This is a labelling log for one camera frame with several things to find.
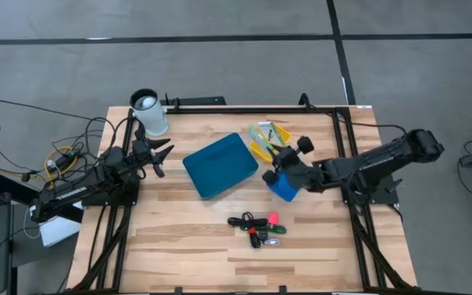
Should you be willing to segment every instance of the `white cup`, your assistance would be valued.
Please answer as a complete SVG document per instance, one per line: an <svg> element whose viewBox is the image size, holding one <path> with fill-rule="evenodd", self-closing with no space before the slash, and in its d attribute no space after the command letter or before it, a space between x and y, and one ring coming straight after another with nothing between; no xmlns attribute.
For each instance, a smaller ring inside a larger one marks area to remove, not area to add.
<svg viewBox="0 0 472 295"><path fill-rule="evenodd" d="M130 106L134 109L134 116L145 126L147 134L160 136L169 129L166 109L161 106L154 90L140 89L136 91L130 97Z"/></svg>

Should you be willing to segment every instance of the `wood grain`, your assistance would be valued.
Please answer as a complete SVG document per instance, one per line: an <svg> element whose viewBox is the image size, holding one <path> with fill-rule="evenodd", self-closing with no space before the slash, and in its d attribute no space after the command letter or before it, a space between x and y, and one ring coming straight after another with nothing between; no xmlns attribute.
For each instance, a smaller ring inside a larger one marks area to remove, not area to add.
<svg viewBox="0 0 472 295"><path fill-rule="evenodd" d="M117 124L127 107L111 107L107 119ZM370 108L351 107L352 121L375 124ZM184 169L184 157L233 132L243 141L244 130L258 121L272 120L293 134L290 143L309 136L315 151L303 155L306 162L337 157L332 121L325 115L168 115L175 149L164 163L164 179L150 171L143 180L138 204L133 208L120 291L172 292L277 292L361 290L348 209L341 194L331 189L323 194L301 191L293 202L284 202L261 180L269 166L262 161L258 171L241 184L209 201L202 201ZM380 145L378 130L354 126L360 152ZM345 128L344 142L348 148ZM124 130L119 130L120 144ZM103 132L100 152L110 143L111 129ZM87 208L75 249L68 286L77 284L87 271L90 246L100 208ZM248 235L226 224L227 218L251 211L256 218L277 211L288 233L278 237L279 247L249 247ZM372 206L381 251L410 284L415 284L411 258L399 216L386 206ZM102 250L108 210L98 235L94 260ZM371 283L374 268L368 251ZM111 285L115 258L107 269Z"/></svg>

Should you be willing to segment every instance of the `floor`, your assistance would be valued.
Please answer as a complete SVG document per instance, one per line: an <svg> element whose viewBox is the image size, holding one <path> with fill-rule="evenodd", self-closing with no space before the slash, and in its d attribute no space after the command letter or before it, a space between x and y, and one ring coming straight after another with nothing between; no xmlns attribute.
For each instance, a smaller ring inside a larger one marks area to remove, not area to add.
<svg viewBox="0 0 472 295"><path fill-rule="evenodd" d="M249 34L288 37L146 38ZM472 293L472 195L456 174L472 139L472 1L0 0L1 99L105 116L146 87L171 97L223 95L233 105L295 103L306 92L314 104L372 105L380 124L432 130L442 157L395 174L404 179L407 242L420 286ZM51 141L82 133L85 123L1 104L0 150L38 169ZM398 136L380 133L384 142ZM0 167L15 169L1 157ZM472 188L472 170L462 174ZM56 291L74 244L23 265L19 294Z"/></svg>

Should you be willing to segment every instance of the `blue tray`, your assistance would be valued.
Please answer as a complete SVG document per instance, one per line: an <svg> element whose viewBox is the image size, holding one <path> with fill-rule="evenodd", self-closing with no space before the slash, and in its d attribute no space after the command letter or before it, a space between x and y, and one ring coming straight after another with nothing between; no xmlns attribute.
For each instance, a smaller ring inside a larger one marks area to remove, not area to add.
<svg viewBox="0 0 472 295"><path fill-rule="evenodd" d="M258 169L258 163L236 133L185 157L184 165L205 199L238 184Z"/></svg>

